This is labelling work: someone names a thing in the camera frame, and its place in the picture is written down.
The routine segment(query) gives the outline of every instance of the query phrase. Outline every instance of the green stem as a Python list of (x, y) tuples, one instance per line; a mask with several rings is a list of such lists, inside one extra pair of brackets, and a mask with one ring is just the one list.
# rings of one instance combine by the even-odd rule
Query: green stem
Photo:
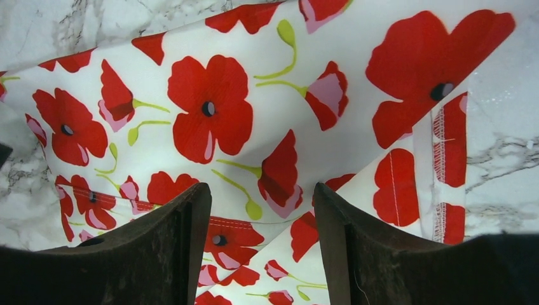
[(223, 160), (223, 159), (217, 159), (216, 161), (220, 162), (220, 163), (227, 164), (227, 165), (231, 165), (231, 166), (241, 168), (242, 170), (247, 170), (247, 171), (253, 173), (258, 179), (260, 179), (262, 177), (262, 168), (261, 167), (247, 166), (247, 165), (243, 165), (243, 164), (240, 164), (240, 163), (236, 163), (236, 162), (232, 162), (232, 161), (228, 161), (228, 160)]
[(285, 85), (285, 86), (289, 86), (289, 87), (295, 89), (295, 91), (297, 91), (304, 98), (305, 98), (305, 96), (307, 96), (307, 90), (309, 90), (308, 87), (300, 87), (300, 86), (294, 85), (294, 84), (292, 84), (292, 83), (290, 83), (288, 81), (280, 81), (280, 80), (265, 81), (263, 83), (256, 84), (257, 87), (268, 86), (268, 85)]
[(268, 297), (268, 294), (245, 294), (245, 295), (254, 295), (255, 297)]
[(98, 173), (97, 176), (107, 179), (107, 181), (109, 181), (119, 191), (119, 185), (114, 183), (114, 181), (112, 181), (107, 175), (103, 175), (102, 173)]
[(299, 290), (300, 287), (327, 289), (327, 285), (298, 285), (298, 286), (296, 286), (296, 289)]
[(317, 287), (325, 287), (325, 288), (327, 288), (327, 285), (324, 285), (324, 284), (309, 283), (308, 281), (302, 281), (302, 280), (300, 280), (299, 278), (296, 278), (295, 276), (293, 276), (293, 275), (291, 275), (291, 274), (288, 274), (288, 277), (289, 277), (289, 278), (293, 278), (293, 279), (295, 279), (296, 281), (300, 281), (301, 283), (307, 284), (307, 285), (309, 285), (309, 287), (310, 287), (310, 286), (317, 286)]
[(245, 204), (245, 211), (247, 212), (247, 215), (252, 219), (252, 220), (259, 220), (260, 218), (262, 218), (262, 214), (263, 214), (263, 211), (262, 211), (262, 208), (260, 207), (260, 205), (258, 203), (256, 203), (250, 196), (249, 192), (247, 192), (247, 190), (239, 185), (239, 183), (233, 181), (232, 179), (230, 179), (229, 177), (221, 174), (220, 172), (218, 172), (217, 170), (212, 170), (212, 172), (216, 175), (218, 175), (222, 180), (225, 180), (226, 182), (232, 184), (234, 187), (236, 187), (237, 189), (239, 189), (243, 194), (246, 195), (247, 197), (247, 203)]
[(0, 83), (3, 83), (5, 81), (13, 81), (15, 79), (20, 79), (18, 76), (8, 76), (7, 78), (0, 78)]
[(170, 113), (170, 110), (168, 110), (167, 108), (157, 106), (157, 105), (154, 105), (154, 104), (148, 104), (148, 103), (145, 103), (145, 102), (141, 102), (140, 100), (137, 100), (136, 98), (133, 98), (133, 108), (137, 108), (137, 107), (150, 107), (150, 108), (154, 108), (154, 109), (158, 109), (158, 110)]
[(297, 62), (297, 48), (296, 48), (295, 45), (292, 46), (292, 50), (294, 52), (294, 54), (292, 55), (292, 63), (288, 67), (284, 68), (283, 70), (281, 70), (279, 72), (273, 73), (273, 74), (255, 75), (253, 77), (256, 78), (256, 79), (272, 79), (272, 78), (278, 78), (279, 76), (283, 76), (283, 75), (289, 73), (296, 66), (296, 62)]
[(237, 183), (236, 181), (230, 179), (229, 177), (227, 177), (227, 176), (221, 174), (221, 173), (218, 172), (217, 170), (212, 170), (212, 172), (213, 172), (214, 174), (218, 175), (219, 178), (221, 178), (222, 180), (225, 180), (226, 182), (232, 184), (234, 187), (236, 187), (237, 189), (239, 189), (243, 194), (245, 194), (245, 195), (247, 196), (247, 199), (248, 199), (248, 200), (252, 200), (251, 195), (249, 194), (249, 192), (247, 192), (247, 190), (246, 190), (243, 186), (239, 185), (239, 183)]

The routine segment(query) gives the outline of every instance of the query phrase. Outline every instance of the floral fabric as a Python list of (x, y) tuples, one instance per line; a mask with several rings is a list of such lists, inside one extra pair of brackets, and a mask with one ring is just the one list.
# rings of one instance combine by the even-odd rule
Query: floral fabric
[(0, 72), (77, 245), (197, 182), (212, 218), (196, 303), (328, 304), (325, 182), (412, 234), (463, 240), (466, 77), (532, 0), (298, 0)]

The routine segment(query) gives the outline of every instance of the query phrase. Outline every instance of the red poppy print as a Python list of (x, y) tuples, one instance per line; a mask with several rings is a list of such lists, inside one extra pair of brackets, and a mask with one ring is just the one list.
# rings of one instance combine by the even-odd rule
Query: red poppy print
[(101, 63), (101, 95), (99, 114), (110, 124), (114, 132), (124, 127), (135, 115), (133, 93), (124, 85), (118, 74), (106, 60)]
[(232, 302), (222, 295), (214, 297), (211, 292), (206, 291), (194, 300), (194, 305), (232, 305)]
[(292, 305), (294, 299), (286, 290), (272, 291), (268, 294), (268, 300), (273, 305)]
[(238, 285), (247, 287), (255, 285), (258, 280), (260, 280), (260, 274), (258, 274), (258, 272), (248, 267), (241, 266), (219, 284), (222, 286), (228, 286), (232, 283), (232, 281), (235, 281), (238, 283)]
[(348, 81), (335, 62), (329, 62), (324, 73), (312, 83), (305, 100), (318, 118), (322, 131), (337, 124), (348, 105)]
[(276, 281), (286, 278), (290, 274), (288, 271), (284, 270), (284, 268), (281, 267), (281, 265), (279, 265), (279, 263), (277, 263), (277, 261), (274, 259), (266, 263), (264, 270), (266, 270), (267, 274)]
[(414, 155), (405, 149), (393, 149), (376, 169), (374, 182), (379, 190), (374, 193), (374, 209), (381, 220), (405, 227), (420, 217)]
[(197, 183), (198, 179), (186, 173), (179, 175), (175, 181), (165, 172), (154, 173), (148, 184), (148, 201), (155, 205), (167, 204)]
[(444, 105), (434, 118), (433, 132), (439, 139), (434, 144), (434, 170), (438, 181), (452, 187), (466, 181), (466, 103), (463, 93)]
[(93, 237), (94, 236), (92, 234), (88, 233), (88, 231), (86, 231), (86, 230), (82, 230), (79, 233), (79, 238), (81, 239), (81, 243), (85, 242), (86, 240), (90, 240)]
[(56, 64), (58, 63), (67, 72), (75, 73), (79, 71), (80, 68), (86, 67), (90, 63), (90, 57), (94, 49), (90, 49), (88, 51), (84, 51), (81, 53), (77, 53), (77, 54), (73, 54), (73, 55), (69, 55), (65, 57), (52, 59), (47, 62), (43, 62), (39, 66), (52, 72), (54, 71), (54, 69), (56, 68)]
[(116, 198), (91, 191), (88, 183), (79, 175), (67, 179), (59, 176), (56, 184), (73, 187), (79, 213), (85, 216), (86, 223), (95, 229), (110, 230), (116, 227), (116, 220), (108, 211), (116, 206)]
[(198, 274), (198, 286), (213, 286), (219, 283), (219, 278), (217, 277), (217, 267), (214, 265), (203, 265), (200, 268), (200, 273)]
[(168, 96), (187, 113), (173, 126), (176, 149), (187, 159), (207, 164), (216, 142), (231, 156), (249, 139), (253, 110), (245, 101), (247, 75), (233, 58), (216, 55), (205, 69), (193, 57), (172, 65)]
[(228, 33), (241, 22), (249, 34), (256, 34), (271, 21), (280, 3), (244, 4), (233, 10), (206, 19), (206, 25), (221, 33)]
[(144, 54), (146, 54), (151, 60), (153, 60), (157, 65), (163, 63), (163, 58), (165, 58), (165, 52), (163, 51), (163, 37), (165, 33), (138, 37), (131, 41), (133, 46)]
[(444, 243), (447, 245), (457, 245), (464, 240), (466, 210), (464, 207), (445, 202), (442, 202), (441, 205), (445, 205), (446, 211)]
[(103, 158), (109, 144), (105, 128), (92, 120), (86, 106), (67, 91), (56, 88), (54, 94), (38, 90), (32, 97), (53, 131), (52, 149), (58, 159), (86, 166), (90, 162), (88, 153)]
[(303, 190), (297, 182), (296, 136), (289, 130), (275, 150), (262, 161), (258, 180), (260, 194), (281, 218), (287, 218), (303, 201)]
[(32, 130), (32, 132), (36, 136), (36, 138), (38, 138), (39, 143), (41, 143), (41, 146), (42, 147), (47, 146), (47, 134), (41, 127), (41, 124), (39, 124), (39, 122), (36, 119), (26, 114), (26, 125), (28, 125), (30, 130)]
[(372, 119), (378, 144), (390, 147), (457, 87), (515, 29), (511, 14), (480, 10), (452, 32), (422, 11), (395, 22), (372, 51), (369, 81), (401, 102), (380, 104)]
[(211, 217), (204, 252), (210, 252), (224, 269), (238, 269), (248, 262), (264, 237), (249, 222)]
[[(346, 175), (329, 179), (325, 182), (325, 185), (333, 191), (337, 191), (354, 176), (354, 173), (347, 173)], [(292, 236), (292, 242), (290, 244), (292, 247), (292, 258), (295, 262), (299, 262), (307, 251), (319, 241), (315, 211), (311, 209), (294, 221), (290, 227), (290, 235)]]
[(73, 238), (75, 237), (75, 234), (73, 233), (73, 229), (71, 229), (71, 226), (69, 225), (69, 221), (67, 220), (67, 218), (73, 215), (73, 200), (71, 200), (71, 197), (60, 186), (56, 186), (56, 192), (58, 192), (58, 196), (60, 197), (60, 213), (62, 216), (62, 228), (64, 229), (64, 233), (65, 233), (65, 237), (67, 238), (67, 241), (72, 242)]
[(342, 14), (353, 0), (299, 0), (299, 11), (307, 24), (307, 32), (314, 33), (321, 26)]

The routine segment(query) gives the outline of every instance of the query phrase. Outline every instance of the white marble floor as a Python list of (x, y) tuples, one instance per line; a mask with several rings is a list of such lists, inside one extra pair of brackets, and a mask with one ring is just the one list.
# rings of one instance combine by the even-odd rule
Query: white marble floor
[[(0, 0), (0, 71), (154, 34), (271, 0)], [(474, 73), (468, 99), (468, 236), (539, 231), (539, 18)], [(0, 104), (0, 244), (63, 244), (58, 199), (37, 141)]]

